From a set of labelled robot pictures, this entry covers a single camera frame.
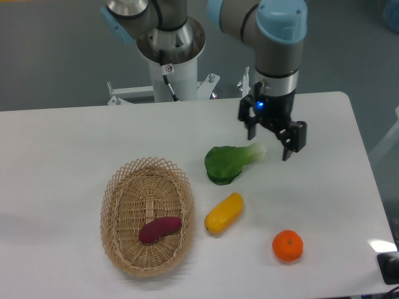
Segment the light blue joint cap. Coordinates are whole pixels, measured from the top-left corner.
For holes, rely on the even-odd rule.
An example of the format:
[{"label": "light blue joint cap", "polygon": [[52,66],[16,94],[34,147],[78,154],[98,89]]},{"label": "light blue joint cap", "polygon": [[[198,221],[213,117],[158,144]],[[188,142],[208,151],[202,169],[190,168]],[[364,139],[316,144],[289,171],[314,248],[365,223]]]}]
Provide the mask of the light blue joint cap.
[{"label": "light blue joint cap", "polygon": [[101,7],[100,13],[107,27],[121,43],[127,45],[135,41],[134,38],[132,38],[129,33],[127,33],[126,30],[118,23],[118,21],[115,20],[113,15],[111,15],[105,6]]},{"label": "light blue joint cap", "polygon": [[208,5],[206,7],[209,19],[220,31],[222,31],[222,28],[220,28],[222,3],[223,0],[208,0]]},{"label": "light blue joint cap", "polygon": [[262,0],[256,14],[260,31],[274,42],[286,45],[305,38],[306,21],[304,0]]}]

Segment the black object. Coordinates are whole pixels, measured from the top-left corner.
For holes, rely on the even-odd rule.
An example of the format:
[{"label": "black object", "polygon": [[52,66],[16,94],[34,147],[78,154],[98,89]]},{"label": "black object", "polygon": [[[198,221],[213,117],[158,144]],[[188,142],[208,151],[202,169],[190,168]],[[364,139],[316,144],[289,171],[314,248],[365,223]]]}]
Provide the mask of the black object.
[{"label": "black object", "polygon": [[[295,91],[281,97],[270,97],[263,95],[261,89],[262,83],[257,82],[253,95],[241,99],[238,119],[245,122],[248,140],[255,137],[257,123],[272,131],[284,146],[282,159],[287,161],[292,152],[297,153],[306,145],[307,123],[291,120]],[[251,108],[255,116],[250,115]]]},{"label": "black object", "polygon": [[392,298],[394,292],[397,291],[397,290],[399,290],[399,287],[393,288],[393,289],[390,290],[388,293],[385,293],[385,295],[382,296],[380,299],[387,299],[388,297],[389,297],[389,298]]},{"label": "black object", "polygon": [[[163,50],[160,50],[160,66],[161,66],[161,67],[165,65],[165,63],[164,63],[164,58],[165,58],[165,52],[164,52]],[[165,75],[162,75],[162,78],[163,78],[164,83],[165,83],[165,84],[168,86],[168,88],[169,88],[169,91],[170,91],[170,94],[171,94],[171,96],[172,96],[173,101],[174,101],[174,102],[178,102],[178,101],[179,101],[179,98],[176,96],[175,92],[173,91],[173,88],[172,88],[172,86],[170,85],[168,76],[165,74]]]},{"label": "black object", "polygon": [[399,252],[385,252],[377,255],[382,278],[387,285],[399,283]]}]

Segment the white table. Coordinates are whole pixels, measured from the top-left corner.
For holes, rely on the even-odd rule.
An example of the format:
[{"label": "white table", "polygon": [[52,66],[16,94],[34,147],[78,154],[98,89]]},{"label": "white table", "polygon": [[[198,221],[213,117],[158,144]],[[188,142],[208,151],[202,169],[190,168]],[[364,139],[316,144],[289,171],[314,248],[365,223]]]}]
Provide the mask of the white table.
[{"label": "white table", "polygon": [[[378,242],[392,244],[392,235],[347,96],[296,96],[292,117],[308,122],[306,147],[283,162],[281,144],[259,126],[255,140],[267,145],[266,160],[217,186],[206,177],[205,154],[252,143],[237,121],[238,103],[0,113],[0,297],[288,299],[391,289],[375,250],[385,250],[376,249]],[[100,209],[112,174],[147,156],[172,160],[187,173],[196,232],[178,268],[139,280],[104,253]],[[211,237],[203,219],[232,192],[243,195],[244,213]],[[284,229],[304,240],[293,265],[271,250]]]}]

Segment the metal bracket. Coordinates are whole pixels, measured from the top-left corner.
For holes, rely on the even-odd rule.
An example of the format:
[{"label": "metal bracket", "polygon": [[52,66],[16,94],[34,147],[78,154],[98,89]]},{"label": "metal bracket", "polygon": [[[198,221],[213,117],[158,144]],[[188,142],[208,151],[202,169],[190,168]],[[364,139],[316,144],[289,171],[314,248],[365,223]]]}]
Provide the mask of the metal bracket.
[{"label": "metal bracket", "polygon": [[241,98],[245,97],[251,91],[249,86],[249,67],[245,68],[243,79],[237,83],[237,88],[241,92]]},{"label": "metal bracket", "polygon": [[[220,76],[209,74],[203,82],[197,82],[197,100],[209,100],[210,98],[216,98],[217,95],[214,92],[214,88],[216,84],[218,84],[219,80]],[[108,105],[132,104],[131,102],[123,100],[123,98],[128,98],[134,101],[136,98],[154,96],[154,90],[152,86],[113,89],[111,82],[107,82],[107,85],[108,92],[111,97],[107,103]]]}]

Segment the screw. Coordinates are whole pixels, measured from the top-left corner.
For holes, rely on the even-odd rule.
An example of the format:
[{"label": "screw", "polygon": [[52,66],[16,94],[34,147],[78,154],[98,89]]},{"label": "screw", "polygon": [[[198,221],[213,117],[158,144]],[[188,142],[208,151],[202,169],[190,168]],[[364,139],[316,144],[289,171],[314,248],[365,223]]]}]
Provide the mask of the screw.
[{"label": "screw", "polygon": [[108,91],[110,92],[110,94],[113,93],[113,88],[112,88],[111,82],[108,81],[107,85],[108,85]]},{"label": "screw", "polygon": [[213,83],[213,79],[214,79],[214,74],[209,74],[209,82]]},{"label": "screw", "polygon": [[239,92],[243,92],[243,81],[239,81],[238,83],[237,83],[237,89],[238,89],[238,91]]},{"label": "screw", "polygon": [[212,91],[211,96],[210,96],[210,100],[214,100],[215,98],[218,98],[218,94],[215,91]]}]

